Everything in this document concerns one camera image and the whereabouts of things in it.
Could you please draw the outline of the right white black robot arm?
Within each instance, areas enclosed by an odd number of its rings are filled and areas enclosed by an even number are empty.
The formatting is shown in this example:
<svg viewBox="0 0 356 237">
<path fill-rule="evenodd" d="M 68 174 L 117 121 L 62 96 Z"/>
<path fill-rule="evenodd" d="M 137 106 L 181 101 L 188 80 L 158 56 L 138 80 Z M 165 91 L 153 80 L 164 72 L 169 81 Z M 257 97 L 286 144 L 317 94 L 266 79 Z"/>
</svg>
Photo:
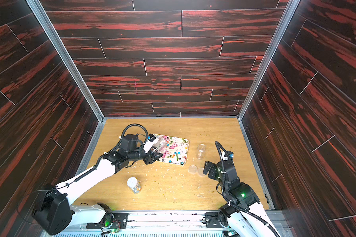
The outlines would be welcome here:
<svg viewBox="0 0 356 237">
<path fill-rule="evenodd" d="M 217 164 L 206 161 L 203 174 L 218 182 L 218 193 L 226 204 L 218 209 L 217 217 L 207 213 L 202 223 L 226 229 L 222 233 L 224 237 L 279 237 L 255 191 L 240 181 L 233 161 L 234 153 L 218 141 L 215 146 L 220 161 Z"/>
</svg>

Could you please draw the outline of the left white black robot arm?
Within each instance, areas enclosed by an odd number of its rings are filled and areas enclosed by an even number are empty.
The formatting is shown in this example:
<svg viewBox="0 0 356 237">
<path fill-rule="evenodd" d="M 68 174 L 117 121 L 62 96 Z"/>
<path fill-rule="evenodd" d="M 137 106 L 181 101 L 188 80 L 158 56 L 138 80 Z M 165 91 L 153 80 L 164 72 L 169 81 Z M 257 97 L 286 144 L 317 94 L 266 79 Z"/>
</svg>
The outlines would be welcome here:
<svg viewBox="0 0 356 237">
<path fill-rule="evenodd" d="M 51 236 L 70 226 L 95 225 L 105 233 L 124 227 L 122 219 L 116 219 L 112 209 L 102 202 L 95 205 L 74 205 L 86 191 L 124 168 L 142 160 L 146 165 L 159 160 L 163 155 L 156 152 L 159 139 L 146 132 L 141 141 L 137 134 L 124 131 L 119 142 L 110 151 L 101 155 L 94 166 L 57 185 L 46 184 L 37 190 L 32 217 Z"/>
</svg>

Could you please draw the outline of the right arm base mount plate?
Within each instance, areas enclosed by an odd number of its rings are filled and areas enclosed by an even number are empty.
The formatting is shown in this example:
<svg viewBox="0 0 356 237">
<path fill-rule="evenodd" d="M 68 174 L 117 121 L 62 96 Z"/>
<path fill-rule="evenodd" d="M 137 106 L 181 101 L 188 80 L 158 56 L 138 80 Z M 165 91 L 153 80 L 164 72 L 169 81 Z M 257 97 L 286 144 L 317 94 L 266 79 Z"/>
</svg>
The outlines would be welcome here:
<svg viewBox="0 0 356 237">
<path fill-rule="evenodd" d="M 227 217 L 222 212 L 205 212 L 202 223 L 206 228 L 228 228 Z"/>
</svg>

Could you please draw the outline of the clear candy jar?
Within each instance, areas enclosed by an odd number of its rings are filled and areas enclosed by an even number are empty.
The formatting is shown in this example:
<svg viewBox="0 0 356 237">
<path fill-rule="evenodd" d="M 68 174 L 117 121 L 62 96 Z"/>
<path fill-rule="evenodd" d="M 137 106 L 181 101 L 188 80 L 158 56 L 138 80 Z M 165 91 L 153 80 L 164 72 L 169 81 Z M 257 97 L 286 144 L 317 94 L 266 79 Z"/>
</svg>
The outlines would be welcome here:
<svg viewBox="0 0 356 237">
<path fill-rule="evenodd" d="M 163 152 L 167 147 L 168 142 L 162 137 L 158 139 L 158 142 L 154 145 L 156 152 Z"/>
<path fill-rule="evenodd" d="M 197 146 L 196 158 L 202 160 L 205 157 L 206 146 L 202 143 Z"/>
</svg>

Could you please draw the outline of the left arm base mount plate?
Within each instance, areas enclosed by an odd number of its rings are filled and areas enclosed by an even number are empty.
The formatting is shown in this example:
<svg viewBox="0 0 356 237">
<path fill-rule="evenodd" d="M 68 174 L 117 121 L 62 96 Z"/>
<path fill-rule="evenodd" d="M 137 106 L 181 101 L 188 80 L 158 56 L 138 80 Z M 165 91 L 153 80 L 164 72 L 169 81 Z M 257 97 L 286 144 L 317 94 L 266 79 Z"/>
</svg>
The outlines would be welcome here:
<svg viewBox="0 0 356 237">
<path fill-rule="evenodd" d="M 120 212 L 112 214 L 105 214 L 104 218 L 98 223 L 88 223 L 86 225 L 87 229 L 125 229 L 128 222 L 128 213 Z"/>
</svg>

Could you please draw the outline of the clear plastic jar lid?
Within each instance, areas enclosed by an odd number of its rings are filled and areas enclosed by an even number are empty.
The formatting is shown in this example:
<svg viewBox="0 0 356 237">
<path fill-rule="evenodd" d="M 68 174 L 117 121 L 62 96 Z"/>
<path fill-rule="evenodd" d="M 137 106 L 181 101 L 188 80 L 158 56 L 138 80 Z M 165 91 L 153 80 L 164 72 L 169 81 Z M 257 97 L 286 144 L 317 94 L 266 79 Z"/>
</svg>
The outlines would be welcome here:
<svg viewBox="0 0 356 237">
<path fill-rule="evenodd" d="M 188 171 L 190 174 L 196 174 L 198 172 L 198 167 L 196 165 L 190 165 Z"/>
</svg>

